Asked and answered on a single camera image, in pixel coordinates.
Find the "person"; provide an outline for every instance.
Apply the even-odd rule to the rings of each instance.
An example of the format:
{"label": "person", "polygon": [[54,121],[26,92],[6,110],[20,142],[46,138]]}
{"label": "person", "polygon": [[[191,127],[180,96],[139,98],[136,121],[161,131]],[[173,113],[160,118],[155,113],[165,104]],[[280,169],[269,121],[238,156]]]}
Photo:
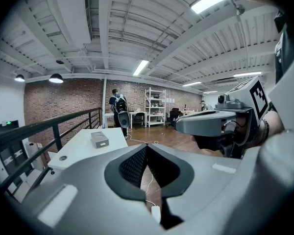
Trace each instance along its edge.
{"label": "person", "polygon": [[208,110],[213,110],[212,106],[208,103],[205,102],[205,100],[201,101],[201,111],[208,111]]}
{"label": "person", "polygon": [[[113,108],[113,104],[114,104],[114,102],[117,99],[117,94],[118,94],[118,90],[117,89],[113,89],[112,90],[112,95],[113,96],[110,98],[109,104],[111,105],[110,106],[110,110],[112,110],[114,112],[114,123],[116,124],[116,127],[122,128],[121,125],[120,125],[120,121],[119,121],[119,117],[118,117],[118,112]],[[122,131],[123,131],[124,138],[127,139],[127,129],[126,128],[122,128]]]}
{"label": "person", "polygon": [[[274,19],[278,32],[282,32],[280,41],[275,48],[275,69],[276,83],[286,73],[294,60],[294,0],[250,0],[278,8],[278,13]],[[239,133],[246,133],[244,126],[247,119],[238,118],[236,129]],[[284,130],[283,123],[274,106],[260,123],[255,140],[248,144],[247,148],[262,145],[269,137],[281,133]]]}

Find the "wooden floor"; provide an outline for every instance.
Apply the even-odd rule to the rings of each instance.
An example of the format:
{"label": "wooden floor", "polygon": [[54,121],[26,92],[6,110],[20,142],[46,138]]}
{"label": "wooden floor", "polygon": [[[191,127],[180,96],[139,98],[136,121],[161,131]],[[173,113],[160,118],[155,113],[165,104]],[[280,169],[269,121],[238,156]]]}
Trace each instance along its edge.
{"label": "wooden floor", "polygon": [[[138,142],[134,140],[145,141],[147,143],[154,143],[158,141],[159,144],[179,149],[185,152],[192,152],[203,154],[207,156],[221,156],[219,152],[209,152],[206,150],[200,150],[197,144],[191,141],[191,136],[177,132],[172,126],[165,127],[161,126],[152,126],[150,128],[137,127],[133,128],[128,136],[127,144],[128,146],[140,144],[143,142]],[[147,191],[148,184],[151,182],[151,171],[147,167],[142,179],[141,189]],[[153,179],[152,183],[149,186],[148,192],[146,193],[146,200],[153,202],[155,205],[160,206],[161,208],[161,188]],[[146,207],[150,210],[152,203],[146,202]]]}

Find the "pants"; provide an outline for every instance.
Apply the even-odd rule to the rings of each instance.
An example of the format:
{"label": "pants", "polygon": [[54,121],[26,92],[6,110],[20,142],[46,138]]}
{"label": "pants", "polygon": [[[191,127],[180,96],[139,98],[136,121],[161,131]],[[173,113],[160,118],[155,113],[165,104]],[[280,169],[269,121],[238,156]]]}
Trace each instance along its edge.
{"label": "pants", "polygon": [[[118,114],[114,114],[114,122],[116,124],[116,127],[121,127],[120,125],[120,121],[119,121],[119,118],[118,118]],[[126,137],[127,136],[127,129],[126,128],[122,128],[122,131],[123,131],[123,135]]]}

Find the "brick wall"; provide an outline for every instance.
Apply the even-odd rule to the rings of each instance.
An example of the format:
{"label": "brick wall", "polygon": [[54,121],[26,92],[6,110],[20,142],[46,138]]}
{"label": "brick wall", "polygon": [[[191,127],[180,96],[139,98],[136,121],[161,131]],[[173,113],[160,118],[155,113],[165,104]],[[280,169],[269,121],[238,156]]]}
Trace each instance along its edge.
{"label": "brick wall", "polygon": [[145,106],[145,90],[149,89],[150,87],[152,90],[156,91],[167,90],[167,97],[175,99],[175,103],[167,103],[167,113],[172,108],[179,108],[181,110],[185,104],[186,107],[191,108],[191,110],[196,111],[198,109],[200,111],[201,95],[143,83],[107,80],[106,113],[111,112],[108,102],[110,97],[112,96],[113,89],[117,89],[119,93],[123,94],[126,97],[129,107],[133,107],[135,110],[137,108],[141,108],[141,110],[143,111]]}
{"label": "brick wall", "polygon": [[[107,80],[105,100],[106,112],[111,112],[108,102],[114,88],[125,95],[129,107],[133,107],[134,109],[141,108],[141,110],[144,110],[145,90],[149,89],[149,87],[159,91],[166,89],[167,97],[175,98],[175,103],[167,103],[167,112],[172,108],[182,109],[184,104],[192,110],[200,109],[201,96],[197,94],[143,83]],[[69,113],[102,107],[102,91],[103,81],[99,79],[65,79],[63,84],[54,84],[49,81],[28,83],[25,86],[24,92],[25,124],[33,124]],[[84,115],[61,123],[59,125],[59,132],[62,133],[72,128],[86,117],[87,116]],[[62,144],[65,145],[86,125],[88,125],[88,122],[67,134],[61,139]],[[31,142],[39,142],[43,146],[52,139],[52,128],[29,138]],[[57,152],[56,146],[53,145],[49,151]]]}
{"label": "brick wall", "polygon": [[[28,83],[24,92],[25,125],[41,122],[49,118],[63,116],[82,110],[102,107],[103,81],[99,79],[65,79],[63,84],[49,81]],[[83,115],[59,124],[62,133],[78,124],[88,115]],[[61,139],[65,145],[78,131],[88,125],[86,122]],[[31,142],[39,142],[45,146],[53,139],[52,128],[33,135]],[[57,152],[55,145],[49,151]]]}

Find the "ceiling light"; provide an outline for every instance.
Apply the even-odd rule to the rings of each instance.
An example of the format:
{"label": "ceiling light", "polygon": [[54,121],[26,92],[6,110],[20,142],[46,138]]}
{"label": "ceiling light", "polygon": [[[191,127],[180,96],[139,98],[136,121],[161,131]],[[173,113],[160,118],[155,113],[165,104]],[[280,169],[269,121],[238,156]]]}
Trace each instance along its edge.
{"label": "ceiling light", "polygon": [[194,85],[194,84],[201,84],[201,82],[196,82],[196,83],[192,83],[192,84],[185,84],[183,86],[191,86],[191,85]]}
{"label": "ceiling light", "polygon": [[139,64],[139,66],[135,70],[133,76],[137,76],[142,71],[142,69],[146,66],[146,64],[148,64],[148,63],[149,62],[147,60],[141,61],[141,63]]}
{"label": "ceiling light", "polygon": [[50,78],[49,81],[52,83],[56,83],[56,84],[62,84],[63,83],[63,78],[60,74],[56,73],[53,74]]}
{"label": "ceiling light", "polygon": [[250,76],[250,75],[260,75],[261,71],[256,71],[256,72],[247,72],[247,73],[240,73],[240,74],[234,74],[234,77],[237,76]]}
{"label": "ceiling light", "polygon": [[57,62],[58,64],[60,64],[60,65],[63,65],[63,64],[64,64],[64,62],[61,61],[61,60],[56,60],[56,62]]}
{"label": "ceiling light", "polygon": [[200,0],[197,3],[195,3],[191,9],[195,11],[197,14],[200,12],[203,12],[205,9],[208,9],[209,7],[217,4],[218,2],[221,2],[223,0]]}
{"label": "ceiling light", "polygon": [[14,78],[14,80],[18,82],[25,82],[23,75],[17,75],[16,78]]}

